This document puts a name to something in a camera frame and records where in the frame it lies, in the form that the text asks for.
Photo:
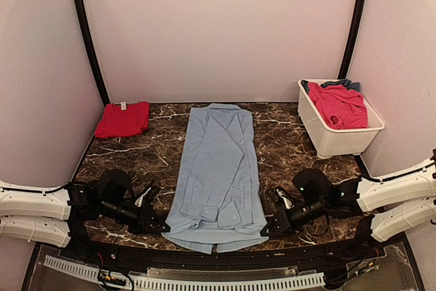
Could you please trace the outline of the light blue shirt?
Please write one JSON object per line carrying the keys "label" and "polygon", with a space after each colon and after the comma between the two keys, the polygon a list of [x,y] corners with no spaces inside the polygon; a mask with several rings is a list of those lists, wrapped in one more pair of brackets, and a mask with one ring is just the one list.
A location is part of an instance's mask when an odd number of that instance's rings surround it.
{"label": "light blue shirt", "polygon": [[163,238],[204,254],[268,240],[254,136],[252,113],[236,104],[190,110]]}

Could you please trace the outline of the red t-shirt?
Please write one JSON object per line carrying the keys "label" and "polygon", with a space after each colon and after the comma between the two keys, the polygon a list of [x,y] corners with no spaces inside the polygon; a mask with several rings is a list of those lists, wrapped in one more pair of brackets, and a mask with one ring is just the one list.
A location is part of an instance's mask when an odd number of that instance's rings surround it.
{"label": "red t-shirt", "polygon": [[149,128],[148,102],[107,104],[94,135],[96,138],[137,136]]}

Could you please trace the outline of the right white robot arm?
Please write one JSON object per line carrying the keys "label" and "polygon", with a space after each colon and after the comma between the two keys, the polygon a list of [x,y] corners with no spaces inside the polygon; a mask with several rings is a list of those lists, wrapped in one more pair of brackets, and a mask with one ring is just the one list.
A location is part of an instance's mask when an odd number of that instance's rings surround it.
{"label": "right white robot arm", "polygon": [[270,192],[280,209],[262,228],[262,236],[293,234],[319,217],[360,216],[359,235],[348,243],[348,254],[363,259],[391,237],[435,218],[435,157],[381,177],[361,176],[335,185],[318,169],[301,170],[292,181],[302,200],[281,187]]}

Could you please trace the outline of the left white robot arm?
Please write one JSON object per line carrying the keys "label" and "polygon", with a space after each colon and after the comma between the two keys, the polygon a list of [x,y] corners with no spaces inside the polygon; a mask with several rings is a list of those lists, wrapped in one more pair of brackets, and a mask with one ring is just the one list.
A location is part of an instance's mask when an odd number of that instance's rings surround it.
{"label": "left white robot arm", "polygon": [[1,184],[1,236],[69,246],[82,261],[96,255],[86,221],[107,217],[131,234],[161,234],[170,227],[156,214],[153,200],[159,187],[150,184],[135,194],[129,180],[115,177],[55,188],[26,189]]}

